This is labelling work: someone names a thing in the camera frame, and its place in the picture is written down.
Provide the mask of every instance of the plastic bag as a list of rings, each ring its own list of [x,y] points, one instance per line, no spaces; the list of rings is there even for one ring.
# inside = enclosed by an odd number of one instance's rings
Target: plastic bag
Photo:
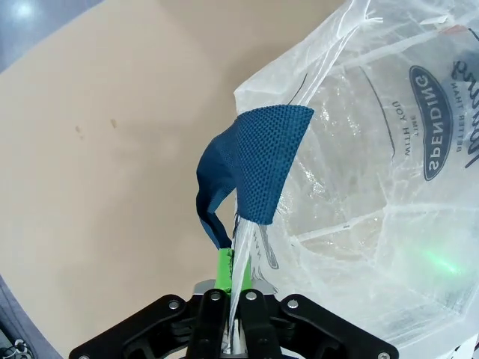
[[[252,277],[403,358],[434,358],[479,326],[475,29],[477,1],[352,0],[235,91],[239,114],[315,110],[272,225],[239,244]]]

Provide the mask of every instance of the bolt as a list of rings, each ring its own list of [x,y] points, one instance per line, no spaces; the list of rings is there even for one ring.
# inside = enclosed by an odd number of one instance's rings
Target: bolt
[[[298,301],[294,300],[294,299],[291,299],[290,301],[287,302],[287,306],[290,308],[290,309],[296,309],[297,307],[299,307],[299,304],[298,304]]]
[[[170,307],[171,310],[175,310],[180,307],[180,303],[178,303],[178,301],[170,301],[168,306]]]
[[[210,296],[212,301],[219,301],[221,299],[221,297],[222,297],[222,295],[219,294],[219,292],[213,292],[213,293],[211,293],[211,296]]]
[[[256,293],[255,292],[248,292],[246,293],[246,299],[248,299],[249,301],[253,301],[257,298],[256,296]]]

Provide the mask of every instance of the blue strap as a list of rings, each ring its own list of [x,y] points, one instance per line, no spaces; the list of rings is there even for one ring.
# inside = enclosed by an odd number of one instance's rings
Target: blue strap
[[[257,108],[238,116],[210,142],[196,171],[196,210],[217,248],[231,247],[215,211],[235,188],[241,217],[258,224],[272,223],[284,181],[313,113],[297,105]]]

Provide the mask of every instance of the black printed line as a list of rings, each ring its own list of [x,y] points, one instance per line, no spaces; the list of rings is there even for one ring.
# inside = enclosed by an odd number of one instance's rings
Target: black printed line
[[[474,35],[474,37],[476,38],[476,40],[479,41],[479,36],[474,32],[474,30],[472,30],[471,28],[469,28],[469,31],[471,32],[471,34]]]
[[[361,71],[362,73],[364,73],[364,76],[366,77],[367,79],[367,82],[369,82],[369,85],[371,86],[371,89],[373,90],[374,92],[374,96],[376,97],[376,100],[377,102],[379,103],[379,107],[381,108],[381,112],[382,112],[382,116],[384,117],[384,122],[386,124],[386,127],[388,128],[388,134],[389,134],[389,140],[391,140],[391,146],[392,146],[392,157],[391,159],[394,158],[394,155],[396,155],[396,147],[394,146],[394,141],[392,139],[392,134],[391,134],[391,127],[389,127],[389,122],[388,122],[388,118],[386,117],[386,113],[384,111],[384,107],[382,107],[382,103],[381,103],[381,100],[379,99],[379,96],[376,92],[376,89],[374,88],[373,86],[373,83],[371,82],[371,80],[369,79],[369,77],[367,76],[367,73],[364,71],[364,69],[362,67],[361,68]]]
[[[303,85],[305,84],[306,82],[306,76],[308,76],[308,73],[306,73],[304,79],[302,80],[302,83],[301,83],[301,86],[299,86],[299,89],[298,91],[294,94],[293,98],[291,99],[291,101],[289,101],[287,104],[288,105],[291,105],[291,102],[294,100],[294,98],[296,97],[296,95],[299,93],[299,91],[302,89]]]

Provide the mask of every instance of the blue mesh cloth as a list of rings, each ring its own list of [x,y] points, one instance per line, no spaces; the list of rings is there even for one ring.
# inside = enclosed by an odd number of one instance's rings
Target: blue mesh cloth
[[[258,224],[272,223],[312,116],[313,110],[297,105],[257,108],[238,116],[208,145],[196,172],[196,209],[217,248],[231,246],[215,211],[235,188],[241,217]]]

